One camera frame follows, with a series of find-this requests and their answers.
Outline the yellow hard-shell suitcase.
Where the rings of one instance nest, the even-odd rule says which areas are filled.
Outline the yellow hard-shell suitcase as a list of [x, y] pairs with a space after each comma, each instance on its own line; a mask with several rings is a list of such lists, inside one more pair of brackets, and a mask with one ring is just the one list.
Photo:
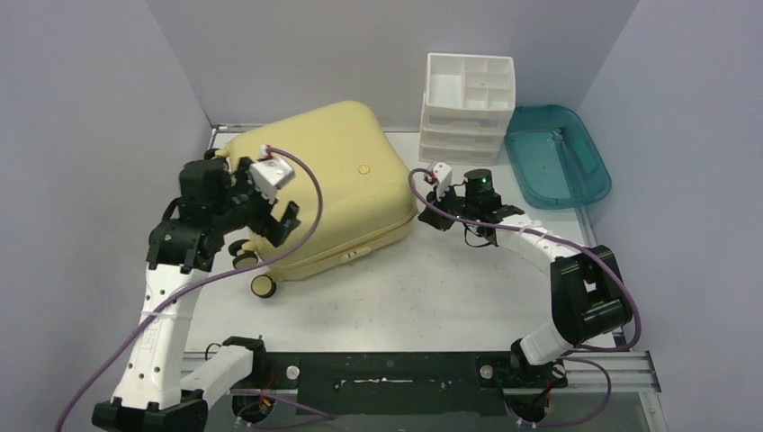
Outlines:
[[252, 235], [229, 245], [232, 264], [265, 262], [251, 292], [269, 298], [281, 281], [296, 281], [347, 264], [403, 239], [417, 204], [408, 167], [390, 144], [373, 111], [357, 101], [333, 103], [238, 134], [212, 151], [237, 167], [255, 159], [262, 146], [283, 149], [306, 165], [278, 193], [277, 217], [285, 205], [300, 206], [300, 226], [281, 247]]

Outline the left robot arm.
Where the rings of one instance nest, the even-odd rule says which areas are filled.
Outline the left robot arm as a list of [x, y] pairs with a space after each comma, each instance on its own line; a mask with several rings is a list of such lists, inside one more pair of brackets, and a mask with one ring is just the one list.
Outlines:
[[202, 431], [209, 410], [235, 382], [262, 384], [269, 363], [253, 339], [234, 338], [219, 363], [205, 365], [201, 381], [182, 376], [185, 343], [202, 286], [230, 232], [249, 228], [281, 246], [296, 229], [299, 206], [282, 218], [276, 195], [295, 177], [281, 157], [243, 157], [230, 169], [222, 157], [188, 162], [179, 194], [148, 239], [146, 290], [138, 328], [121, 345], [130, 355], [112, 397], [94, 406], [92, 423], [105, 431]]

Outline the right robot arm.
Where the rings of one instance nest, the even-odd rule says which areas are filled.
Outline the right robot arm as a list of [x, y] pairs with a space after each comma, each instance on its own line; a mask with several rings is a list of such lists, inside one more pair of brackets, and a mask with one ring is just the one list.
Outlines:
[[550, 381], [563, 356], [587, 348], [590, 339], [636, 318], [614, 253], [608, 247], [584, 247], [559, 237], [520, 208], [503, 202], [490, 170], [465, 173], [462, 193], [457, 193], [452, 169], [445, 163], [411, 173], [421, 174], [431, 188], [427, 194], [414, 194], [424, 205], [419, 221], [441, 231], [459, 223], [486, 245], [522, 257], [549, 280], [550, 318], [511, 345], [510, 380], [519, 385]]

